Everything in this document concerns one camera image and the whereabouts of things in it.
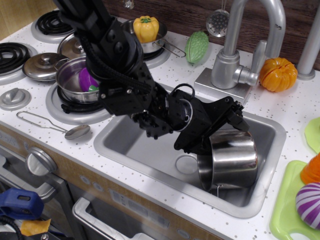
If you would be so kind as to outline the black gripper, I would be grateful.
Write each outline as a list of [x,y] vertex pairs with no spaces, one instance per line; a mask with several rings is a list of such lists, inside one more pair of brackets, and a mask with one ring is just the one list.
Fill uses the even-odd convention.
[[229,124],[239,131],[248,132],[250,126],[243,119],[243,105],[227,96],[214,102],[191,101],[192,118],[174,143],[175,150],[196,155],[210,155],[210,136],[223,125]]

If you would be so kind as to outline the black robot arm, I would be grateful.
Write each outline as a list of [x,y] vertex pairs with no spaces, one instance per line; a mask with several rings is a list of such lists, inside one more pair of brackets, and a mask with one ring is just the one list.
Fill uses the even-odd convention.
[[243,106],[227,96],[204,103],[194,93],[168,93],[143,61],[138,39],[121,29],[100,0],[57,0],[60,19],[70,25],[85,51],[90,75],[99,83],[98,99],[115,116],[127,115],[149,138],[178,132],[176,150],[211,152],[210,136],[229,124],[248,131]]

